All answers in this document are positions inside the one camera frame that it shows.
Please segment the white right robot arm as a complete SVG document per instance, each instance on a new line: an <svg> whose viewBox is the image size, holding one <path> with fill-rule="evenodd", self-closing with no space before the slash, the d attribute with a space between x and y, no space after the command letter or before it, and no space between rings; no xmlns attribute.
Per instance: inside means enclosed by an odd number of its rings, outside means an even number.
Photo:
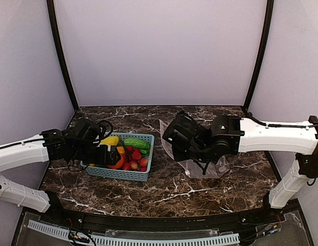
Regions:
<svg viewBox="0 0 318 246"><path fill-rule="evenodd" d="M186 112L179 112L163 131L175 161L193 161L203 173L210 163L225 155L255 151L292 152L294 161L279 184L270 190L264 204L281 210L309 180L318 178L318 118L302 122L260 121L245 117L217 116L209 128Z"/></svg>

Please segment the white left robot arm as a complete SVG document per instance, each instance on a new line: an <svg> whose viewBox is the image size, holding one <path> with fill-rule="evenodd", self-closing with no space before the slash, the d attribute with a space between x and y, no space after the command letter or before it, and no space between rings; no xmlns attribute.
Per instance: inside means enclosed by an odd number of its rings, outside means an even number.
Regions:
<svg viewBox="0 0 318 246"><path fill-rule="evenodd" d="M113 166L122 160L121 154L115 146L101 143L112 131L112 124L106 120L95 123L81 118L75 126L65 130L42 131L33 137L0 146L0 201L40 213L61 210L61 202L55 193L15 183L1 173L31 163L61 159L66 162L78 160L85 165Z"/></svg>

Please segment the clear zip top bag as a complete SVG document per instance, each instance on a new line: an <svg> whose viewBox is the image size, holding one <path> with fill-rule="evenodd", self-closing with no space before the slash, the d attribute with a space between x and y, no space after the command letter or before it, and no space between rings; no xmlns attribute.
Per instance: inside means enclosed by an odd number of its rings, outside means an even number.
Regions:
<svg viewBox="0 0 318 246"><path fill-rule="evenodd" d="M200 153L197 148L190 146L191 149L180 150L172 145L172 142L163 139L164 132L168 125L160 122L160 134L162 146L166 154L177 162L185 171L189 178L205 179L205 178L221 178L224 174L230 171L231 164L225 156L222 156L217 162L209 162L209 159Z"/></svg>

